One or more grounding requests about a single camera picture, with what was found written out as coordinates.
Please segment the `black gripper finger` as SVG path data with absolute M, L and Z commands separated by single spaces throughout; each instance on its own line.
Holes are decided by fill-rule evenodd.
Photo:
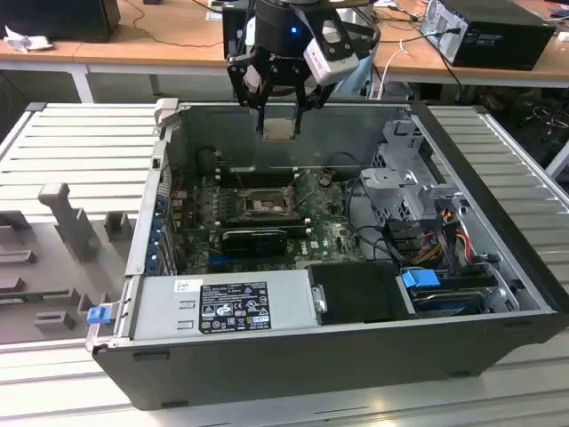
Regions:
M 257 88 L 252 91 L 245 82 L 248 69 L 259 76 Z M 256 132 L 264 133 L 265 106 L 274 88 L 273 64 L 268 51 L 251 51 L 244 55 L 230 56 L 227 66 L 228 76 L 238 103 L 242 107 L 258 112 Z
M 293 133 L 301 133 L 301 120 L 305 112 L 311 111 L 312 109 L 321 109 L 325 103 L 328 101 L 329 97 L 333 93 L 334 84 L 322 86 L 317 85 L 316 88 L 310 92 L 306 93 L 304 85 L 298 85 L 295 87 L 296 95 L 296 107 L 293 118 Z

